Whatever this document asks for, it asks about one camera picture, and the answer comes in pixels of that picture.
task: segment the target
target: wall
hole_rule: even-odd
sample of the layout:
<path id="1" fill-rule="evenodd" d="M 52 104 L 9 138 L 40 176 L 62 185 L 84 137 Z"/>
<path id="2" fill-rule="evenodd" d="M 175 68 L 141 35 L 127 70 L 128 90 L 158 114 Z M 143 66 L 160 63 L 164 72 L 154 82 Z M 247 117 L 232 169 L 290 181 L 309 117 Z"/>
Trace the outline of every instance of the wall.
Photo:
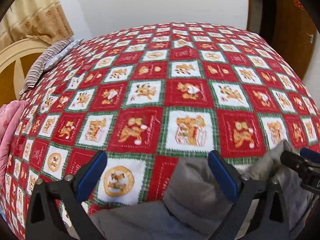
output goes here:
<path id="1" fill-rule="evenodd" d="M 246 29 L 248 18 L 248 0 L 79 0 L 79 3 L 93 36 L 173 21 L 210 22 Z"/>
<path id="2" fill-rule="evenodd" d="M 75 34 L 74 39 L 90 40 L 93 38 L 91 31 L 88 27 L 84 14 L 82 12 L 78 0 L 59 0 L 63 11 L 68 19 L 70 27 Z"/>
<path id="3" fill-rule="evenodd" d="M 303 79 L 304 84 L 312 95 L 318 109 L 320 109 L 320 34 L 317 33 L 313 55 L 306 75 Z"/>

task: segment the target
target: blue gripper pad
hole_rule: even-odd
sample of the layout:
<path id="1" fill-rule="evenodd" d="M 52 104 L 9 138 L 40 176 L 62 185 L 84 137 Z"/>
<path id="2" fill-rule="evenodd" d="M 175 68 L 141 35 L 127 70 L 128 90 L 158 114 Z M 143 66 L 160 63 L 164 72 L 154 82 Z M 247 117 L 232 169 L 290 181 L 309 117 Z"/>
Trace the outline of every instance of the blue gripper pad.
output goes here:
<path id="1" fill-rule="evenodd" d="M 96 186 L 107 165 L 107 154 L 103 151 L 97 152 L 96 155 L 86 165 L 89 166 L 84 167 L 85 173 L 80 174 L 81 180 L 78 182 L 76 188 L 75 199 L 78 203 L 88 200 L 92 190 Z"/>
<path id="2" fill-rule="evenodd" d="M 208 165 L 226 199 L 236 203 L 241 190 L 238 171 L 226 163 L 216 150 L 208 154 Z"/>
<path id="3" fill-rule="evenodd" d="M 320 154 L 308 148 L 302 148 L 300 150 L 300 156 L 312 161 L 313 163 L 320 163 Z"/>

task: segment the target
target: door handle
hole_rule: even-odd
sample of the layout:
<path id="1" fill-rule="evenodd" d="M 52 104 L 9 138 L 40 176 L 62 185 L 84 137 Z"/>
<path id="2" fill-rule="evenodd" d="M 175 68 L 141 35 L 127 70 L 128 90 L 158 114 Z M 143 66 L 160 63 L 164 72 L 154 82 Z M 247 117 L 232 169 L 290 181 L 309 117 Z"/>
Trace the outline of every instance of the door handle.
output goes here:
<path id="1" fill-rule="evenodd" d="M 313 34 L 309 34 L 309 33 L 307 33 L 307 34 L 310 36 L 310 43 L 312 44 L 312 43 L 313 43 L 314 35 L 313 35 Z"/>

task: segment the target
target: pink blanket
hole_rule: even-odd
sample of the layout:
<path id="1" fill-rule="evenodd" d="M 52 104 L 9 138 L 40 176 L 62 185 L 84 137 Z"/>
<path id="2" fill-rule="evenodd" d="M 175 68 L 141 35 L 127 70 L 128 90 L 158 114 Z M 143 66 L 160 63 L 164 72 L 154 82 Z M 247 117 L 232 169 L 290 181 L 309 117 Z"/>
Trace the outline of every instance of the pink blanket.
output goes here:
<path id="1" fill-rule="evenodd" d="M 4 185 L 10 144 L 27 101 L 12 101 L 0 108 L 0 186 Z"/>

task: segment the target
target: headboard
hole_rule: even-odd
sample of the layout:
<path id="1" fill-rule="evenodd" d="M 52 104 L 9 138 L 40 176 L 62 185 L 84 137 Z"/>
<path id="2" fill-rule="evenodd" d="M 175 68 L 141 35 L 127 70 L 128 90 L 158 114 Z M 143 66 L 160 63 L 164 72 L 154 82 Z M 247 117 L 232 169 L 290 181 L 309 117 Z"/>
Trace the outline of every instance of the headboard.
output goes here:
<path id="1" fill-rule="evenodd" d="M 49 46 L 41 40 L 23 39 L 0 52 L 0 106 L 20 98 L 29 68 Z"/>

